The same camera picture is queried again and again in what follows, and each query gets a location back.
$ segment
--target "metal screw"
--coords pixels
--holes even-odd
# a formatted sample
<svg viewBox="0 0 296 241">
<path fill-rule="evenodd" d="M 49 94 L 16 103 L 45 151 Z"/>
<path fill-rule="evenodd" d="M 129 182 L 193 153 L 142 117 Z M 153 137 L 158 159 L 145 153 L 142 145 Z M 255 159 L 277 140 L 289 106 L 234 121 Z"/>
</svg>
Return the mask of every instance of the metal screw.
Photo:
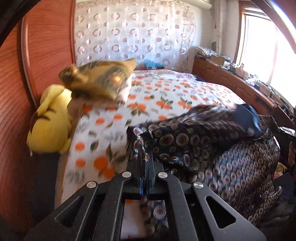
<svg viewBox="0 0 296 241">
<path fill-rule="evenodd" d="M 86 184 L 86 186 L 87 186 L 88 188 L 94 188 L 94 187 L 96 186 L 96 183 L 95 183 L 94 181 L 90 181 L 90 182 L 88 182 L 88 183 Z"/>
<path fill-rule="evenodd" d="M 197 189 L 202 189 L 203 188 L 203 184 L 201 182 L 195 182 L 193 183 L 193 186 Z"/>
<path fill-rule="evenodd" d="M 131 173 L 130 172 L 123 172 L 122 176 L 125 178 L 131 177 Z"/>
<path fill-rule="evenodd" d="M 165 173 L 165 172 L 160 172 L 160 173 L 158 174 L 158 176 L 159 176 L 160 178 L 166 178 L 166 177 L 168 177 L 168 174 Z"/>
</svg>

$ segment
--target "triangular cutout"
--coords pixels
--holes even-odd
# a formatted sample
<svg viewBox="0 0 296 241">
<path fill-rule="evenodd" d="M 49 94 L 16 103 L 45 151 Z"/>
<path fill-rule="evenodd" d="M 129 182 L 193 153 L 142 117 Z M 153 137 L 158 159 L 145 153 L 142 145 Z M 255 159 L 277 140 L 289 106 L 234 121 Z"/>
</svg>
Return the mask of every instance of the triangular cutout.
<svg viewBox="0 0 296 241">
<path fill-rule="evenodd" d="M 215 221 L 220 229 L 223 229 L 230 224 L 235 223 L 236 219 L 224 207 L 222 207 L 211 196 L 206 197 L 206 201 L 212 211 Z"/>
<path fill-rule="evenodd" d="M 72 227 L 74 220 L 78 214 L 78 211 L 83 203 L 84 197 L 77 197 L 66 209 L 64 209 L 55 220 L 57 220 L 62 225 L 70 228 Z"/>
</svg>

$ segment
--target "mattress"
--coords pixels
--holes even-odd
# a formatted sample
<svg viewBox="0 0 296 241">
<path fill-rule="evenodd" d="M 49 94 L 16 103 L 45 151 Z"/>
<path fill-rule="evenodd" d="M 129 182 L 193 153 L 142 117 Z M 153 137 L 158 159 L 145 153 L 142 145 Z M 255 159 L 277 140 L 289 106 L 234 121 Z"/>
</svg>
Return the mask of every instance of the mattress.
<svg viewBox="0 0 296 241">
<path fill-rule="evenodd" d="M 129 125 L 172 118 L 201 104 L 233 108 L 244 103 L 230 89 L 196 81 L 191 74 L 170 70 L 134 71 L 134 74 L 124 106 L 85 108 L 69 154 L 60 163 L 60 170 L 65 171 L 62 185 L 57 180 L 58 203 L 63 203 L 88 181 L 106 182 L 125 170 Z M 144 236 L 146 230 L 139 202 L 127 200 L 121 238 Z"/>
</svg>

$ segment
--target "yellow plush toy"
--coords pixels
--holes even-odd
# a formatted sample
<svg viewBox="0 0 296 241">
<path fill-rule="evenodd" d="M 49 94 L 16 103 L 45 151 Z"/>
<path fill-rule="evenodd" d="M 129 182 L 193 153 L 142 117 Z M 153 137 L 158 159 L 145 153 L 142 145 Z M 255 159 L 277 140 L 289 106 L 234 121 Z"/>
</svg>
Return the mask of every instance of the yellow plush toy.
<svg viewBox="0 0 296 241">
<path fill-rule="evenodd" d="M 51 85 L 43 92 L 40 107 L 34 113 L 27 145 L 38 153 L 66 153 L 71 145 L 71 131 L 67 105 L 71 91 L 62 85 Z"/>
</svg>

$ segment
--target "pillow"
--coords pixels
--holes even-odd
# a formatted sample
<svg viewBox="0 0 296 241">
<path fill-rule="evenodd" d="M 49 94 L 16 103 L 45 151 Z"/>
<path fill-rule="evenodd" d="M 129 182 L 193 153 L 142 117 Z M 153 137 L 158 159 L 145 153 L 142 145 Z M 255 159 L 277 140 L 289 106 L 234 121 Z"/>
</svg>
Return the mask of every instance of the pillow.
<svg viewBox="0 0 296 241">
<path fill-rule="evenodd" d="M 93 61 L 76 67 L 72 64 L 59 73 L 66 88 L 91 99 L 115 100 L 121 85 L 136 67 L 136 59 Z"/>
</svg>

